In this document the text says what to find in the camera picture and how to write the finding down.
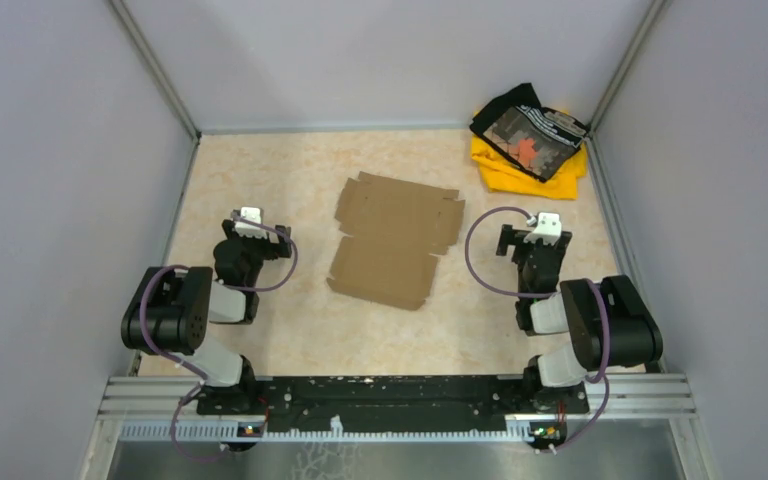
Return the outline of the brown cardboard box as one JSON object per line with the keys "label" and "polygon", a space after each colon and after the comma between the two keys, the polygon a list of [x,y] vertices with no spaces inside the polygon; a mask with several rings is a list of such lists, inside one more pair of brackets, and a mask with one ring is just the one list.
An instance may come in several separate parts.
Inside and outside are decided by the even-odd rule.
{"label": "brown cardboard box", "polygon": [[440,258],[458,241],[465,210],[459,195],[363,171],[349,178],[335,212],[343,237],[328,286],[353,298],[420,309]]}

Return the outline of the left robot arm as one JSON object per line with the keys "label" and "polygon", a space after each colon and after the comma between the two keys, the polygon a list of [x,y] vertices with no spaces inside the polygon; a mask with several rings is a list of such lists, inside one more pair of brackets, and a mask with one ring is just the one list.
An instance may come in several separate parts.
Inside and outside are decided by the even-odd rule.
{"label": "left robot arm", "polygon": [[196,375],[195,390],[183,401],[195,401],[206,415],[248,413],[262,392],[250,361],[211,336],[209,324],[252,323],[266,291],[258,283],[264,264],[297,259],[288,226],[265,227],[236,211],[222,229],[213,266],[148,268],[120,326],[125,347]]}

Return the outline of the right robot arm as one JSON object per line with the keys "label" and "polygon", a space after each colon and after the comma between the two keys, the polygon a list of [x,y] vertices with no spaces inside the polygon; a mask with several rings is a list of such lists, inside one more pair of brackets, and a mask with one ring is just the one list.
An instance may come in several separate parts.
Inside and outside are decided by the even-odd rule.
{"label": "right robot arm", "polygon": [[531,337],[566,334],[555,350],[532,357],[524,370],[523,398],[548,412],[578,390],[590,373],[658,361],[663,337],[637,288],[626,275],[562,281],[560,268],[572,235],[541,238],[531,230],[502,226],[496,253],[517,269],[515,318]]}

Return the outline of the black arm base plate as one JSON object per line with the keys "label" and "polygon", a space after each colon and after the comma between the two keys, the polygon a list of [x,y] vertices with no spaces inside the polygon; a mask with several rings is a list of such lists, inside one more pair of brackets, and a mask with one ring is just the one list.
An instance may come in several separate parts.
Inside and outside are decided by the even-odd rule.
{"label": "black arm base plate", "polygon": [[524,397],[520,375],[276,376],[257,380],[260,403],[245,413],[273,433],[455,433],[500,431],[508,415],[584,414],[578,399],[542,412]]}

